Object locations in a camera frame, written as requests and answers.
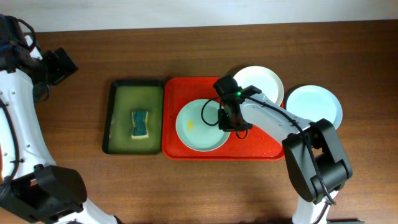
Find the white plate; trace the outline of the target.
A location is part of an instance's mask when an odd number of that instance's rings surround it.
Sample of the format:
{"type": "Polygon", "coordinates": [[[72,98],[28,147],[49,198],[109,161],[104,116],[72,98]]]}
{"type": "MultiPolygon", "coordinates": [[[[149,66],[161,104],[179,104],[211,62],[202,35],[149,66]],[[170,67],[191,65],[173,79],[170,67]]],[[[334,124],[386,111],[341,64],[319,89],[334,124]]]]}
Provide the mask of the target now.
{"type": "Polygon", "coordinates": [[[278,106],[282,104],[284,86],[281,79],[272,70],[262,66],[249,66],[238,71],[233,78],[242,88],[253,85],[273,103],[278,106]]]}

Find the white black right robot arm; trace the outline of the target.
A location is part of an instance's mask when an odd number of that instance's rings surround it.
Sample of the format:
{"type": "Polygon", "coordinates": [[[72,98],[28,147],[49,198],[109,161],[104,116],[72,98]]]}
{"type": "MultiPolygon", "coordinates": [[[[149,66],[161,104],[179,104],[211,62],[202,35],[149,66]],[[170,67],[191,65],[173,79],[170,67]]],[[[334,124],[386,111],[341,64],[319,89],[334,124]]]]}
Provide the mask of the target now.
{"type": "Polygon", "coordinates": [[[227,75],[213,88],[220,99],[217,125],[224,132],[260,128],[283,148],[289,179],[298,193],[292,223],[327,223],[334,198],[353,175],[335,127],[296,116],[254,86],[241,88],[227,75]]]}

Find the light green plate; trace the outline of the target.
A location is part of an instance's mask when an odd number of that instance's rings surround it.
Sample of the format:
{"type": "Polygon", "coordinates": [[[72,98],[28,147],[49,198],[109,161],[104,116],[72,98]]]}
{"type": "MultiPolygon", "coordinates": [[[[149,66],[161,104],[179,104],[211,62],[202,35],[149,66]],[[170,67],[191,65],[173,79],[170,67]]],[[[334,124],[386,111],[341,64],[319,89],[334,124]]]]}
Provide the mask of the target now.
{"type": "Polygon", "coordinates": [[[219,103],[199,99],[187,103],[178,113],[175,129],[184,145],[198,152],[210,152],[220,148],[229,133],[212,124],[218,121],[219,103]]]}

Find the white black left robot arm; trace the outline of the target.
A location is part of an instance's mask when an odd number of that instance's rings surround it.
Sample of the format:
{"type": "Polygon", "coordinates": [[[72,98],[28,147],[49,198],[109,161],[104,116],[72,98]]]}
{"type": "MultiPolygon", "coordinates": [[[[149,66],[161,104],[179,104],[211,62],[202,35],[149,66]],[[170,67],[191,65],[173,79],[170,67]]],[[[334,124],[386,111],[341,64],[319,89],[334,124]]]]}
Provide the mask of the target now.
{"type": "Polygon", "coordinates": [[[77,71],[64,49],[42,53],[22,19],[1,16],[1,207],[29,223],[117,223],[87,196],[81,175],[56,165],[35,104],[77,71]]]}

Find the yellow green scrub sponge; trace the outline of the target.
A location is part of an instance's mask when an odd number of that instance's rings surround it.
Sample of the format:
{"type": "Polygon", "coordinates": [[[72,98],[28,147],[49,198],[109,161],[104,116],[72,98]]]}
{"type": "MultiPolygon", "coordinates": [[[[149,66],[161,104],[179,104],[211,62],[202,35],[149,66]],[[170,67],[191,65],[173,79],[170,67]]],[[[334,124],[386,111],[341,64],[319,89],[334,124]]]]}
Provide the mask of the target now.
{"type": "Polygon", "coordinates": [[[149,112],[145,110],[135,110],[132,112],[132,139],[145,139],[149,137],[148,118],[149,112]]]}

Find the light blue plate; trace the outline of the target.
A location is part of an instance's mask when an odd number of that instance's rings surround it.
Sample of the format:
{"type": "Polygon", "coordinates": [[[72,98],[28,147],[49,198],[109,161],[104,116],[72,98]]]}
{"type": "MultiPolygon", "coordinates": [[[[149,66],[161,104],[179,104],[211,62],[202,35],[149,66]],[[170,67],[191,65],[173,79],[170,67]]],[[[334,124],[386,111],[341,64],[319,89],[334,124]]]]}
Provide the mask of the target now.
{"type": "Polygon", "coordinates": [[[285,100],[288,112],[311,121],[326,119],[338,129],[343,109],[338,98],[324,87],[304,85],[294,89],[285,100]]]}

